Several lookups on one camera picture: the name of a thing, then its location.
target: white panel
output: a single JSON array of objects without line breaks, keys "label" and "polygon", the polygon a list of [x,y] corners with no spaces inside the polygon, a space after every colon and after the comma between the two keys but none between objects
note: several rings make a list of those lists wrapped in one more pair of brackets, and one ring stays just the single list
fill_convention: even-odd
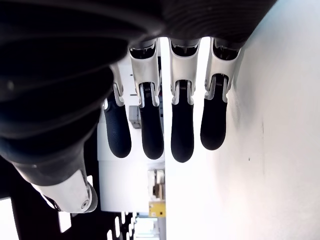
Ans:
[{"label": "white panel", "polygon": [[71,228],[71,215],[65,211],[58,211],[60,232],[64,233]]},{"label": "white panel", "polygon": [[107,233],[106,233],[106,239],[107,240],[112,240],[112,231],[109,230]]},{"label": "white panel", "polygon": [[[217,151],[200,142],[209,50],[209,40],[202,40],[194,153],[181,164],[165,152],[167,240],[320,239],[319,13],[317,0],[279,0],[258,26],[239,56],[226,139]],[[169,46],[162,43],[164,59]],[[164,142],[170,149],[170,70],[163,61]],[[187,213],[197,220],[185,231]]]},{"label": "white panel", "polygon": [[19,240],[11,198],[0,198],[0,239]]},{"label": "white panel", "polygon": [[102,211],[148,212],[147,165],[136,160],[100,161]]}]

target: black grip pad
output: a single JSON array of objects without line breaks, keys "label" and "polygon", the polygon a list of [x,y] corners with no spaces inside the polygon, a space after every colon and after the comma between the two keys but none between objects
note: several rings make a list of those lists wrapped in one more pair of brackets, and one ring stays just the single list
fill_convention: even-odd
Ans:
[{"label": "black grip pad", "polygon": [[179,103],[172,104],[171,152],[180,163],[194,153],[194,105],[188,104],[187,95],[180,91]]},{"label": "black grip pad", "polygon": [[202,145],[208,150],[218,149],[226,137],[227,103],[222,100],[222,90],[215,92],[212,100],[204,99],[200,130]]},{"label": "black grip pad", "polygon": [[147,97],[145,98],[144,107],[139,109],[143,151],[148,158],[158,159],[164,152],[160,107],[154,106],[151,97]]},{"label": "black grip pad", "polygon": [[108,98],[108,107],[103,111],[110,150],[116,157],[125,158],[131,151],[131,136],[126,106],[118,106],[112,92]]}]

